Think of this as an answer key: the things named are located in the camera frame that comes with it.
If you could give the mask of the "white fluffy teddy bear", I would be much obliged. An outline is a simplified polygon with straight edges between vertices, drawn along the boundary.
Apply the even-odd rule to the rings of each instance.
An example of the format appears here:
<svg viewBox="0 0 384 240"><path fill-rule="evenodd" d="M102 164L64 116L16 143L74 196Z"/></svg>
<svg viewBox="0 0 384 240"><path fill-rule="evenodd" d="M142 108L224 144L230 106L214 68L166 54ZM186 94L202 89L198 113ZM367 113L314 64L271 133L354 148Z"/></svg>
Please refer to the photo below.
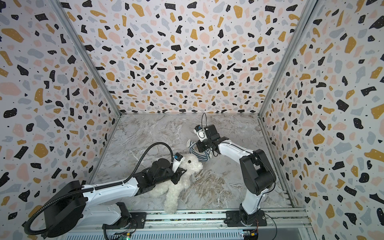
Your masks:
<svg viewBox="0 0 384 240"><path fill-rule="evenodd" d="M202 169L203 164L199 162L195 155L187 154L183 156L178 170L185 170L185 172L180 177L178 183L174 184L171 180L160 183L150 191L150 196L157 198L167 193L164 202L164 211L167 214L174 214L178 208L178 200L181 192L191 186L191 175L199 173Z"/></svg>

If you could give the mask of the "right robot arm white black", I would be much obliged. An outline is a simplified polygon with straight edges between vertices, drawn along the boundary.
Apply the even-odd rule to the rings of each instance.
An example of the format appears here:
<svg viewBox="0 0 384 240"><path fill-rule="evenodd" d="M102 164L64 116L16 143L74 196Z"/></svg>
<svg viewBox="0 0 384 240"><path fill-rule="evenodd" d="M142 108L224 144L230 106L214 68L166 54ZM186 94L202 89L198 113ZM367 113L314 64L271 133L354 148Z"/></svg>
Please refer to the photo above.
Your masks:
<svg viewBox="0 0 384 240"><path fill-rule="evenodd" d="M224 223L228 227L266 226L265 212L260 203L263 196L273 190L276 174L263 150L249 150L234 144L229 138L221 137L215 125L194 128L199 137L197 148L200 153L211 150L240 164L243 181L247 187L245 199L237 211L227 211Z"/></svg>

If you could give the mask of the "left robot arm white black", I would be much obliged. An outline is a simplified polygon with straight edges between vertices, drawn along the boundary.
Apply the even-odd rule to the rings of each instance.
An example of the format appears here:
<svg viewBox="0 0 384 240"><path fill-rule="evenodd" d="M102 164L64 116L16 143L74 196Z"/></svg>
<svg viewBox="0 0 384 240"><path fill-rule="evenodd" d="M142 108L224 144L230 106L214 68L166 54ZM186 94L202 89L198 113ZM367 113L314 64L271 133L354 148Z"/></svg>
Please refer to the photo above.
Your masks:
<svg viewBox="0 0 384 240"><path fill-rule="evenodd" d="M103 185L81 185L78 181L67 184L24 224L27 235L55 238L80 226L101 225L103 231L131 227L138 229L146 214L134 216L126 205L117 202L105 210L97 207L121 198L136 197L148 192L158 197L166 193L165 210L177 210L181 191L190 186L193 170L201 170L197 158L179 156L170 163L166 159L134 173L130 178Z"/></svg>

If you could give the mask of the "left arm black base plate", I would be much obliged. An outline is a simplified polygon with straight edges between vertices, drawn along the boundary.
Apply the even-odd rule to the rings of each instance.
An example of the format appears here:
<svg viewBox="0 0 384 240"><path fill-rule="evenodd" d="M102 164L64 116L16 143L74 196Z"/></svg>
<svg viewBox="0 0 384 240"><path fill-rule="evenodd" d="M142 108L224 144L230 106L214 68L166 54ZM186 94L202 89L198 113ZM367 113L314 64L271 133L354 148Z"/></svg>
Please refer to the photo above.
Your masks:
<svg viewBox="0 0 384 240"><path fill-rule="evenodd" d="M146 212L134 212L130 215L120 217L116 223L111 225L103 225L103 230L122 230L122 229L143 229L146 223L147 213Z"/></svg>

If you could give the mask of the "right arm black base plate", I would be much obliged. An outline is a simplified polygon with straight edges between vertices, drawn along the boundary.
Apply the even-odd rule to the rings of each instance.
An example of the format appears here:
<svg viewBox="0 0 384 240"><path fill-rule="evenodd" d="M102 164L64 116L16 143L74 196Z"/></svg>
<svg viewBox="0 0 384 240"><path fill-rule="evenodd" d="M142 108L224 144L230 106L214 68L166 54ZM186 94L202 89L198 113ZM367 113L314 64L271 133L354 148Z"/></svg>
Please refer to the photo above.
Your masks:
<svg viewBox="0 0 384 240"><path fill-rule="evenodd" d="M228 227L265 227L267 220L265 212L258 210L255 213L248 215L244 210L226 211L224 223Z"/></svg>

